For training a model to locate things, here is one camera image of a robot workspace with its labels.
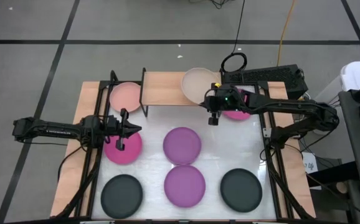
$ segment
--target wooden shelf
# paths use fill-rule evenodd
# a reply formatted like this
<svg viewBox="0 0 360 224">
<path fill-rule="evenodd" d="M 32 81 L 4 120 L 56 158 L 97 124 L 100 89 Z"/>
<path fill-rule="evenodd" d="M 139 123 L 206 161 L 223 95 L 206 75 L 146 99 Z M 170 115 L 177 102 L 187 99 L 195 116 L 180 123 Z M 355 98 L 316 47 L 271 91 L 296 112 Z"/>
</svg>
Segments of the wooden shelf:
<svg viewBox="0 0 360 224">
<path fill-rule="evenodd" d="M 185 72 L 145 72 L 143 97 L 145 106 L 196 106 L 184 96 L 181 90 L 181 80 Z"/>
</svg>

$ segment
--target beige bowl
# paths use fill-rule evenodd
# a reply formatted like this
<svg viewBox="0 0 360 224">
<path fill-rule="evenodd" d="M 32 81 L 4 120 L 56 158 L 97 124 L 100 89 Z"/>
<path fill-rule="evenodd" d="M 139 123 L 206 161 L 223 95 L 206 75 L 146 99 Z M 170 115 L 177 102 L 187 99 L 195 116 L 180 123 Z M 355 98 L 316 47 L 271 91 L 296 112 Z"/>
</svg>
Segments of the beige bowl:
<svg viewBox="0 0 360 224">
<path fill-rule="evenodd" d="M 204 101 L 204 95 L 211 89 L 211 83 L 220 83 L 219 76 L 205 68 L 192 68 L 181 80 L 183 94 L 192 102 L 199 104 Z"/>
</svg>

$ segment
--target table leg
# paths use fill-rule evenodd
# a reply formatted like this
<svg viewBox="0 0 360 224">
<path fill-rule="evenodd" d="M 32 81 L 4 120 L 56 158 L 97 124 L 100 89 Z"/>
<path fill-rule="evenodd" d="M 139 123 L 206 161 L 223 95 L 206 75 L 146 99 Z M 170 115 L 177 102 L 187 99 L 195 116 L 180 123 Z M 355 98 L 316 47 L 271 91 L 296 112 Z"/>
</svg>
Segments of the table leg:
<svg viewBox="0 0 360 224">
<path fill-rule="evenodd" d="M 322 184 L 329 184 L 329 183 L 334 183 L 334 182 L 342 182 L 342 181 L 346 181 L 346 180 L 359 180 L 360 179 L 356 162 L 348 162 L 348 163 L 341 164 L 336 167 L 313 172 L 313 173 L 310 173 L 309 175 L 311 175 L 312 178 L 316 179 L 317 181 L 321 182 Z M 307 177 L 307 181 L 308 181 L 309 187 L 319 186 L 318 183 L 316 183 L 314 180 L 312 180 L 309 177 Z"/>
</svg>

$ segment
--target black plate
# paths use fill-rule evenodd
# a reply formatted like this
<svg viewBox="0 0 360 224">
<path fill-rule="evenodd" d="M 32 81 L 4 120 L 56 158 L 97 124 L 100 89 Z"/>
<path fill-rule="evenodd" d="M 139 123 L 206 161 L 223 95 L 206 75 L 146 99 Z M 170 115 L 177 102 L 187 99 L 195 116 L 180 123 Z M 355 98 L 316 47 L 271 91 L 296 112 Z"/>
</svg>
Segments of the black plate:
<svg viewBox="0 0 360 224">
<path fill-rule="evenodd" d="M 224 202 L 237 212 L 250 212 L 262 200 L 262 185 L 257 177 L 245 169 L 228 171 L 220 183 Z"/>
<path fill-rule="evenodd" d="M 112 218 L 127 218 L 134 214 L 143 200 L 140 182 L 131 175 L 122 174 L 110 179 L 101 193 L 104 212 Z"/>
</svg>

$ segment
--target pink plate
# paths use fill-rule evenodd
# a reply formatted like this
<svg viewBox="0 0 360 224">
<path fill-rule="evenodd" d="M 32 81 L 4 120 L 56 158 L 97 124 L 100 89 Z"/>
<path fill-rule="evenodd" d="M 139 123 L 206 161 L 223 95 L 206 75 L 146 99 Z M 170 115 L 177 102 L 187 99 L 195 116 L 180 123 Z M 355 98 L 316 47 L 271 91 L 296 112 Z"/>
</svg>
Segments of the pink plate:
<svg viewBox="0 0 360 224">
<path fill-rule="evenodd" d="M 120 111 L 125 108 L 128 112 L 137 110 L 140 107 L 141 87 L 133 82 L 125 82 L 115 86 L 110 95 L 111 107 Z"/>
<path fill-rule="evenodd" d="M 250 114 L 241 111 L 224 111 L 223 114 L 231 119 L 236 119 L 236 120 L 245 120 L 250 117 Z"/>
<path fill-rule="evenodd" d="M 138 133 L 133 134 L 128 139 L 124 138 L 125 150 L 120 151 L 116 148 L 116 140 L 118 136 L 110 136 L 111 142 L 109 144 L 104 143 L 104 151 L 107 158 L 112 162 L 120 165 L 129 164 L 137 159 L 143 148 L 143 142 L 141 136 Z"/>
</svg>

